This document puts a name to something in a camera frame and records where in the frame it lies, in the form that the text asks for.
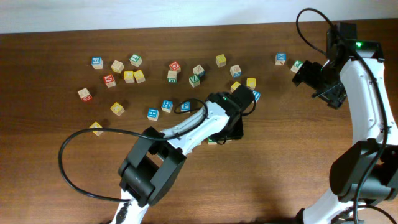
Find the green letter R block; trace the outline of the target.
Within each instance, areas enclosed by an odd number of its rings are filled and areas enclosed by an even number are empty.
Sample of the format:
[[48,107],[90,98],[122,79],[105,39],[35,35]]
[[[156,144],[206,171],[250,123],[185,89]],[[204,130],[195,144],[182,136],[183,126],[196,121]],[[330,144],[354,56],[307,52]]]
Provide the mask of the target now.
[[208,143],[208,145],[217,145],[217,142],[212,140],[211,138],[207,139],[207,143]]

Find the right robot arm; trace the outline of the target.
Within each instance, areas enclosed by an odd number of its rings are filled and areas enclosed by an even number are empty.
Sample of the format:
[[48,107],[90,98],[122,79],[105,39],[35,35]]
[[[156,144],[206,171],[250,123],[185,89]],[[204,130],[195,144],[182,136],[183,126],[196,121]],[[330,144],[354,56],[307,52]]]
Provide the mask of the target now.
[[305,83],[331,108],[348,101],[353,145],[331,166],[329,189],[298,223],[351,223],[353,203],[375,206],[397,197],[397,125],[384,85],[381,44],[358,40],[356,24],[339,22],[326,33],[327,63],[305,61],[292,81]]

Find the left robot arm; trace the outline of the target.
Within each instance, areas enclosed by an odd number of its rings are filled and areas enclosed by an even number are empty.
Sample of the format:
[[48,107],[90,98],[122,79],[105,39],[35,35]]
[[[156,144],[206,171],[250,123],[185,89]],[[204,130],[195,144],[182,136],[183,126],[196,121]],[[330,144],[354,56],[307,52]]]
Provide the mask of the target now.
[[158,132],[149,127],[123,160],[121,199],[112,223],[140,223],[150,206],[159,202],[174,184],[187,154],[202,141],[217,144],[241,139],[244,110],[255,100],[244,85],[232,93],[210,94],[204,106],[182,123]]

